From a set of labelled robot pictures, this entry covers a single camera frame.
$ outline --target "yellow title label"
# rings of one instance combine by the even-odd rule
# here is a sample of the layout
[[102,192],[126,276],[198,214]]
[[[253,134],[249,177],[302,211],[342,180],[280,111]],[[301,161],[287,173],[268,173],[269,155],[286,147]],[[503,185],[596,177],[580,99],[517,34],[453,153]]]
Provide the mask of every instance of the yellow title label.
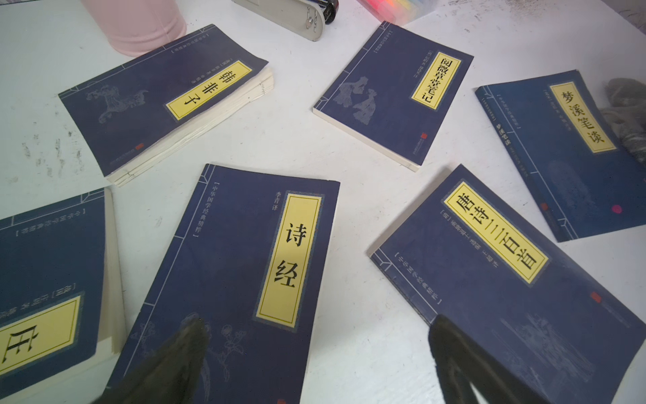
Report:
[[81,297],[59,303],[0,329],[0,375],[74,343]]
[[585,144],[588,145],[593,153],[617,148],[590,113],[590,109],[583,102],[583,98],[581,98],[573,81],[551,85],[550,89],[576,130],[579,131]]
[[424,79],[413,93],[413,100],[431,109],[437,109],[460,63],[460,59],[438,52]]
[[256,316],[294,328],[321,197],[288,193]]
[[241,61],[237,61],[217,74],[204,79],[202,84],[198,84],[175,98],[166,104],[166,107],[168,107],[177,120],[180,120],[236,83],[249,72],[251,72],[249,67]]
[[527,282],[532,283],[547,256],[462,181],[444,203]]

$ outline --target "chinese character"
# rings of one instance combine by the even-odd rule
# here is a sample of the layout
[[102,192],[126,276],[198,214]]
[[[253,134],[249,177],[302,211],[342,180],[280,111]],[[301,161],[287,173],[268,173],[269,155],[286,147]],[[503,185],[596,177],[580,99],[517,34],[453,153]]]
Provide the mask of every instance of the chinese character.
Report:
[[217,83],[209,83],[206,87],[204,87],[204,90],[202,92],[204,94],[210,93],[212,91],[215,91],[218,89],[218,84]]
[[38,333],[34,333],[36,331],[36,326],[29,327],[26,330],[16,332],[15,334],[9,334],[9,341],[6,343],[6,349],[5,349],[5,355],[2,358],[2,363],[6,362],[6,355],[9,351],[12,349],[16,349],[16,355],[20,353],[20,346],[24,344],[29,344],[29,347],[27,348],[27,351],[32,350],[32,341],[38,336]]
[[605,140],[601,139],[601,135],[598,134],[596,131],[592,133],[588,133],[588,137],[592,139],[594,143],[599,143],[599,142],[605,143]]
[[42,295],[41,297],[36,297],[34,299],[34,301],[32,302],[32,306],[34,306],[36,304],[41,304],[42,302],[44,302],[48,298],[49,298],[49,295]]
[[[294,227],[294,225],[290,223],[289,227],[292,228]],[[303,226],[303,223],[301,223],[296,230],[293,230],[294,237],[292,237],[292,229],[287,229],[287,242],[294,240],[296,242],[297,247],[300,247],[300,242],[303,241],[305,234],[307,234],[306,229],[307,227]]]
[[579,122],[581,122],[581,126],[586,129],[594,129],[594,126],[588,121],[588,118],[586,117],[579,118]]
[[501,235],[501,234],[503,234],[503,232],[504,232],[504,231],[505,231],[505,228],[503,228],[503,229],[500,231],[500,233],[498,233],[498,235],[495,237],[495,239],[494,239],[494,240],[497,240],[497,239],[498,239],[498,237],[500,237],[500,235]]
[[525,264],[529,269],[532,269],[532,266],[536,263],[536,260],[527,253],[525,248],[521,248],[521,252],[516,255],[518,256],[517,260]]
[[502,240],[500,240],[500,243],[498,244],[504,245],[509,251],[512,252],[512,254],[516,254],[516,249],[520,247],[520,245],[514,239],[512,239],[511,236],[507,237],[508,234],[509,232],[505,233],[505,236]]
[[562,94],[562,96],[563,96],[563,99],[565,99],[565,103],[567,103],[567,104],[569,104],[569,103],[570,103],[570,101],[572,101],[572,99],[573,99],[573,97],[574,97],[573,93],[571,93],[571,92],[569,92],[569,91],[568,91],[568,92],[564,92],[564,93]]
[[184,105],[186,105],[186,104],[188,104],[190,102],[193,102],[194,104],[197,104],[198,102],[196,100],[200,100],[200,97],[197,94],[195,94],[195,98],[193,98],[191,96],[189,96],[189,98],[190,98],[190,100],[186,101],[184,103]]
[[287,265],[291,265],[291,268],[289,269],[289,271],[283,272],[286,269],[285,260],[282,260],[282,262],[278,264],[278,271],[276,272],[276,277],[274,278],[274,282],[285,278],[287,279],[287,281],[285,283],[281,283],[281,285],[291,286],[293,288],[294,285],[290,284],[290,282],[293,279],[295,279],[297,276],[295,269],[298,266],[298,264],[292,264],[291,262],[287,262]]
[[585,112],[583,112],[583,109],[581,109],[579,104],[570,105],[569,108],[570,108],[570,112],[574,116],[585,115]]
[[229,83],[235,77],[236,77],[236,74],[233,71],[229,70],[228,72],[220,76],[220,80],[222,80],[224,83]]
[[462,193],[461,196],[457,197],[457,205],[461,207],[465,212],[471,210],[471,207],[475,205],[473,201],[469,199],[468,195]]
[[474,217],[474,220],[476,222],[482,224],[483,223],[482,219],[486,220],[489,218],[489,216],[486,215],[485,210],[483,208],[476,206],[474,210],[477,214],[476,215],[474,215],[473,213],[470,213],[470,214],[471,216]]

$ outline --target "marks on table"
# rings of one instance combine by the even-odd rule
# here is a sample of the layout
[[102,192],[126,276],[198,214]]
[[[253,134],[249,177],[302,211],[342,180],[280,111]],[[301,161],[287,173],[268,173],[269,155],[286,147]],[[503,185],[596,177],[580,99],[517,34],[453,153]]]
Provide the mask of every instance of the marks on table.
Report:
[[[74,134],[73,131],[68,130],[66,127],[65,133],[67,134],[66,138],[71,138]],[[63,168],[66,166],[66,156],[68,160],[70,157],[74,159],[74,164],[68,167],[72,170],[72,173],[78,174],[79,172],[85,170],[85,163],[82,158],[81,145],[79,144],[77,138],[64,140],[63,142],[61,142],[60,138],[54,140],[54,150],[51,149],[51,145],[51,141],[48,142],[45,140],[44,142],[42,142],[41,135],[34,134],[32,139],[30,139],[30,142],[22,143],[22,153],[25,158],[29,160],[31,160],[33,154],[34,157],[38,155],[38,158],[35,158],[33,160],[34,165],[36,167],[43,167],[44,170],[41,171],[41,173],[46,174],[50,178],[54,177],[54,171],[56,171],[58,178],[63,178]],[[54,151],[56,151],[56,158],[51,158]],[[47,156],[51,158],[51,162],[48,162]],[[9,180],[10,184],[17,182],[17,177],[13,178]]]
[[514,20],[538,18],[550,6],[556,6],[556,3],[549,0],[450,0],[446,4],[452,16],[471,15],[478,21],[483,20],[484,14],[498,10],[508,10]]

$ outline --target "white table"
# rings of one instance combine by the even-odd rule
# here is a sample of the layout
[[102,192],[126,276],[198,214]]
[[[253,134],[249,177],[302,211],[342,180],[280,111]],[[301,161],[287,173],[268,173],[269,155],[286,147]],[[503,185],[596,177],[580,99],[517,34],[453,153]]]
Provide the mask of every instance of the white table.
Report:
[[[599,0],[440,0],[434,13],[406,28],[475,58],[424,165],[413,173],[310,111],[379,25],[357,2],[341,0],[337,19],[316,43],[228,0],[178,4],[189,32],[214,23],[269,60],[276,88],[131,183],[112,188],[127,326],[204,163],[338,180],[301,401],[442,403],[428,327],[365,251],[408,204],[437,185],[436,177],[460,163],[554,240],[473,89],[579,69],[603,106],[604,81],[646,82],[646,36]],[[129,59],[110,48],[77,1],[0,6],[0,217],[108,185],[56,94]],[[642,320],[645,246],[646,226],[559,244]],[[615,403],[643,402],[644,351]],[[112,366],[29,402],[87,403]]]

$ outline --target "book spine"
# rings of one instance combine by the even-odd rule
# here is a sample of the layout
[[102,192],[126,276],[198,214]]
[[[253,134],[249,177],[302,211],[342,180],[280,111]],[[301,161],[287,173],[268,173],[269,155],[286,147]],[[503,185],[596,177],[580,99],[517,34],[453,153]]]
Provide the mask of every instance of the book spine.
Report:
[[[130,60],[130,61],[118,66],[118,67],[115,67],[114,69],[108,70],[105,73],[100,74],[99,76],[96,76],[96,77],[94,77],[94,78],[92,78],[92,79],[90,79],[88,81],[84,81],[83,83],[81,83],[79,85],[76,85],[75,87],[72,87],[71,89],[67,89],[67,90],[65,90],[63,92],[60,92],[58,94],[58,98],[60,98],[61,101],[62,101],[63,99],[65,99],[68,96],[74,94],[75,92],[85,90],[86,88],[96,84],[99,81],[102,81],[102,80],[105,80],[105,79],[107,79],[109,77],[112,77],[115,74],[119,74],[120,72],[126,70],[130,66],[134,66],[134,65],[136,65],[138,63],[141,63],[142,61],[148,60],[148,59],[156,56],[157,54],[160,54],[160,53],[162,53],[162,52],[164,52],[166,50],[170,50],[172,47],[174,47],[176,45],[179,45],[180,43],[186,42],[186,41],[190,40],[191,38],[193,38],[194,36],[202,34],[203,32],[212,30],[213,28],[217,29],[217,27],[215,27],[215,25],[210,24],[210,25],[207,25],[206,27],[201,28],[201,29],[199,29],[197,31],[191,32],[190,34],[186,34],[186,35],[184,35],[182,37],[179,37],[178,39],[175,39],[173,42],[167,43],[167,44],[165,44],[163,46],[160,46],[160,47],[158,47],[156,49],[153,49],[150,52],[147,52],[147,53],[139,56],[138,58]],[[217,32],[215,32],[215,34],[216,35],[224,35],[224,33],[222,31],[220,31],[219,29],[217,29]]]
[[140,357],[142,355],[147,356],[150,353],[146,352],[147,347],[145,346],[145,340],[154,333],[154,325],[151,325],[149,322],[152,317],[152,312],[154,311],[155,305],[166,286],[166,280],[172,271],[175,258],[184,244],[184,239],[186,237],[198,237],[191,234],[191,230],[195,227],[194,224],[200,217],[198,215],[198,207],[202,200],[206,198],[207,189],[210,185],[214,169],[214,165],[207,164],[202,170],[200,179],[197,185],[195,185],[195,190],[193,191],[193,195],[184,211],[180,224],[177,227],[175,234],[172,236],[171,244],[169,245],[166,255],[161,262],[160,269],[157,271],[157,275],[155,275],[155,279],[148,291],[148,295],[146,296],[146,299],[141,306],[141,310],[137,315],[137,320],[135,320],[132,330],[130,331],[130,335],[121,350],[121,355],[119,356],[119,360],[117,361],[114,370],[112,371],[112,375],[108,380],[106,389],[110,389],[118,385],[126,373],[138,364],[138,361],[134,360],[138,350],[144,351],[139,355]]
[[480,101],[480,104],[483,106],[487,117],[491,121],[496,133],[509,153],[509,157],[514,161],[516,168],[523,178],[523,181],[525,181],[525,185],[527,185],[532,197],[534,197],[534,200],[538,204],[538,208],[543,214],[543,217],[545,217],[547,224],[550,226],[550,229],[552,229],[556,240],[558,242],[572,240],[572,237],[559,225],[559,222],[556,220],[556,217],[552,212],[552,208],[547,203],[547,198],[541,192],[540,187],[532,178],[531,172],[528,171],[527,167],[525,167],[525,164],[518,155],[518,152],[514,147],[513,135],[510,134],[516,134],[514,128],[511,127],[502,111],[498,111],[498,109],[492,107],[491,102],[495,101],[494,96],[489,94],[484,87],[479,87],[475,91],[475,95],[478,97],[478,101]]
[[323,108],[327,105],[330,98],[332,98],[332,96],[334,96],[334,93],[336,93],[336,91],[339,89],[339,87],[350,76],[352,71],[359,65],[359,63],[361,63],[364,56],[366,54],[368,54],[368,52],[373,51],[374,46],[379,42],[379,39],[383,36],[384,32],[390,26],[391,26],[391,23],[389,23],[387,21],[384,21],[383,23],[381,23],[379,28],[377,28],[377,30],[372,34],[372,36],[361,47],[359,52],[355,55],[354,58],[352,58],[350,63],[348,63],[348,65],[343,69],[341,74],[339,74],[339,76],[332,83],[332,85],[328,87],[325,94],[323,94],[323,97],[319,98],[316,105],[314,105],[314,109],[318,109],[319,111],[323,112]]
[[406,278],[404,272],[400,271],[388,255],[381,250],[381,247],[377,248],[377,250],[370,256],[370,259],[404,297],[404,299],[408,301],[408,304],[410,304],[417,314],[424,319],[426,324],[431,325],[437,315],[437,310],[433,308],[431,302],[433,302],[433,304],[438,303],[437,301],[432,300],[430,292],[425,290],[424,293],[429,293],[429,296],[425,297],[418,289],[416,289],[413,283]]
[[0,220],[0,231],[18,225],[21,225],[23,227],[27,226],[28,228],[31,228],[33,226],[40,229],[44,226],[41,223],[46,219],[46,216],[53,214],[64,215],[65,213],[69,213],[69,210],[73,207],[77,207],[79,214],[80,212],[85,214],[85,210],[83,210],[83,204],[98,198],[103,198],[103,188],[95,189],[94,191],[84,193],[77,197],[72,197],[69,199],[61,200],[59,202],[55,202],[53,204],[49,204],[47,206],[39,207],[30,210],[29,212],[24,212],[12,217],[4,218]]

